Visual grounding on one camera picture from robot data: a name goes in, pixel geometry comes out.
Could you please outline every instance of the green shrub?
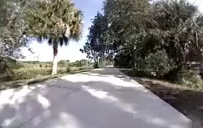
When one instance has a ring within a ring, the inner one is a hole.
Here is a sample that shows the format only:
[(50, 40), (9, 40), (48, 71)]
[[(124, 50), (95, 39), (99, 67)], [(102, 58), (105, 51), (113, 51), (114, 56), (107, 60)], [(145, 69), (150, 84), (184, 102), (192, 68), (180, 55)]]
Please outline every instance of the green shrub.
[(148, 54), (144, 59), (137, 58), (137, 68), (150, 75), (160, 77), (174, 68), (174, 63), (164, 51)]
[(67, 72), (67, 73), (72, 72), (71, 67), (67, 67), (66, 72)]
[(94, 63), (93, 65), (94, 68), (99, 68), (99, 64), (97, 62)]
[(197, 71), (183, 70), (177, 76), (179, 83), (189, 88), (203, 90), (203, 79)]

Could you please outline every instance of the white sky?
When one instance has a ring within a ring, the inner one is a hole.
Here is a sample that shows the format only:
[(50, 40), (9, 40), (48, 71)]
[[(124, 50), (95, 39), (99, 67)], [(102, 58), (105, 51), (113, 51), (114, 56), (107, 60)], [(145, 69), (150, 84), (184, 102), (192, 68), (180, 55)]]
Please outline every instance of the white sky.
[[(84, 12), (84, 28), (83, 37), (79, 42), (70, 42), (65, 47), (59, 48), (58, 59), (68, 59), (70, 61), (85, 59), (86, 55), (82, 54), (79, 49), (83, 47), (88, 35), (88, 28), (91, 25), (91, 19), (96, 15), (97, 11), (102, 9), (103, 0), (73, 0), (76, 6)], [(188, 0), (199, 7), (199, 10), (203, 12), (203, 0)], [(31, 41), (30, 48), (35, 54), (29, 52), (26, 48), (23, 48), (23, 55), (26, 56), (25, 60), (39, 60), (39, 61), (52, 61), (53, 50), (51, 46), (48, 46), (46, 42), (37, 43), (37, 41)]]

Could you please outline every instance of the tree trunk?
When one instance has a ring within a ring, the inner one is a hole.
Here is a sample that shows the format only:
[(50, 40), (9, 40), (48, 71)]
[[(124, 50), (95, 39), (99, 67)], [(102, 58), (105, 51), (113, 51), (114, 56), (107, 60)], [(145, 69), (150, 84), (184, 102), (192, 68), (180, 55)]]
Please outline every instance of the tree trunk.
[(57, 53), (58, 53), (58, 45), (53, 46), (53, 70), (52, 70), (52, 75), (57, 74)]

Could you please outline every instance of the dirt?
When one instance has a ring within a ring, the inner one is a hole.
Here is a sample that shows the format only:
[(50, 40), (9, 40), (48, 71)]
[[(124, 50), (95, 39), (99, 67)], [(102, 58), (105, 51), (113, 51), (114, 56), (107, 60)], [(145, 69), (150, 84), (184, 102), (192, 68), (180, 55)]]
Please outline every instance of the dirt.
[(203, 128), (203, 91), (151, 78), (131, 78), (190, 118), (193, 128)]

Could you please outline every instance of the paved road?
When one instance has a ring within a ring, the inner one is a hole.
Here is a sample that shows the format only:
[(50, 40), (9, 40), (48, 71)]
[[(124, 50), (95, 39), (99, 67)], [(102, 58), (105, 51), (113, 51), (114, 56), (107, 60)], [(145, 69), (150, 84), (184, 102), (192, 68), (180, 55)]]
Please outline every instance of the paved road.
[(191, 128), (191, 121), (115, 68), (0, 92), (3, 128)]

